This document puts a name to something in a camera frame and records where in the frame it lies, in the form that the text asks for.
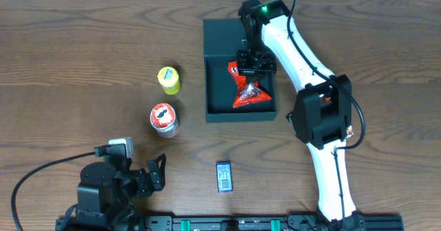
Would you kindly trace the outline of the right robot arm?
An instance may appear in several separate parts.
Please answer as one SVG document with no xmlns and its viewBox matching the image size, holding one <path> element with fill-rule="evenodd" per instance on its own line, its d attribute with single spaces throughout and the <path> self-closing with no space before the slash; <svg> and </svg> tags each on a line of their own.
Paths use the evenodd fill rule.
<svg viewBox="0 0 441 231">
<path fill-rule="evenodd" d="M 351 127 L 351 82 L 336 76 L 309 48 L 282 0 L 243 2 L 238 17 L 247 47 L 237 53 L 238 73 L 249 82 L 275 73 L 280 63 L 296 90 L 287 115 L 294 134 L 312 155 L 319 189 L 318 209 L 325 221 L 345 220 L 355 211 L 345 168 Z"/>
</svg>

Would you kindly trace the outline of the yellow small can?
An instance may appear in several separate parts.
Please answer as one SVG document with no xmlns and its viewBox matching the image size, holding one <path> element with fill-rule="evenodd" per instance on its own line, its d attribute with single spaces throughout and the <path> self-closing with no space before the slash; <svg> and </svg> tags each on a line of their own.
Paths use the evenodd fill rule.
<svg viewBox="0 0 441 231">
<path fill-rule="evenodd" d="M 180 77 L 175 68 L 169 66 L 161 68 L 157 78 L 166 94 L 177 94 L 181 90 Z"/>
</svg>

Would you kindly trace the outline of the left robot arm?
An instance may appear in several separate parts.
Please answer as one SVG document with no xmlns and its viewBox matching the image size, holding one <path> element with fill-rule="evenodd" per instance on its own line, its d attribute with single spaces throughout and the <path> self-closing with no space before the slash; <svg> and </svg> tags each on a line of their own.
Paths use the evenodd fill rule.
<svg viewBox="0 0 441 231">
<path fill-rule="evenodd" d="M 135 198 L 148 198 L 165 187 L 164 154 L 147 162 L 147 169 L 131 170 L 125 155 L 108 154 L 80 173 L 78 203 L 57 221 L 57 230 L 149 230 L 135 210 Z"/>
</svg>

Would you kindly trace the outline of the red Pringles can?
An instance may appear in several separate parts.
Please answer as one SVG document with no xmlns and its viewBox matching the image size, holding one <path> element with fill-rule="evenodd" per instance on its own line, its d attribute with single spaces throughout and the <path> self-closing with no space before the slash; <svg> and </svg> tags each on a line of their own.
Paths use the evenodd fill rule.
<svg viewBox="0 0 441 231">
<path fill-rule="evenodd" d="M 168 103 L 159 103 L 152 108 L 150 123 L 163 138 L 172 138 L 178 134 L 178 118 L 175 109 Z"/>
</svg>

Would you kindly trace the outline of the red candy bag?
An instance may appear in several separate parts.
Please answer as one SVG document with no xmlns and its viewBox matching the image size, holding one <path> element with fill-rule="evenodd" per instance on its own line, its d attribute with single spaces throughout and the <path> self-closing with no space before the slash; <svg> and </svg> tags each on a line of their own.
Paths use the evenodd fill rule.
<svg viewBox="0 0 441 231">
<path fill-rule="evenodd" d="M 232 105 L 233 108 L 272 100 L 272 97 L 260 88 L 257 81 L 248 83 L 246 76 L 239 75 L 236 61 L 229 62 L 227 70 L 237 85 L 237 94 Z"/>
</svg>

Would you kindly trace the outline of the red Hello Panda box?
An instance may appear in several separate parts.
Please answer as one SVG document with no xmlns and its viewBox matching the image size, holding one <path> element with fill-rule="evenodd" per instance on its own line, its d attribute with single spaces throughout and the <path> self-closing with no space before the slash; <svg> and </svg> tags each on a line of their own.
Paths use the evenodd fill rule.
<svg viewBox="0 0 441 231">
<path fill-rule="evenodd" d="M 350 125 L 348 128 L 347 128 L 347 136 L 346 136 L 346 138 L 351 138 L 351 137 L 353 137 L 354 136 L 354 133 L 353 133 L 353 127 Z"/>
</svg>

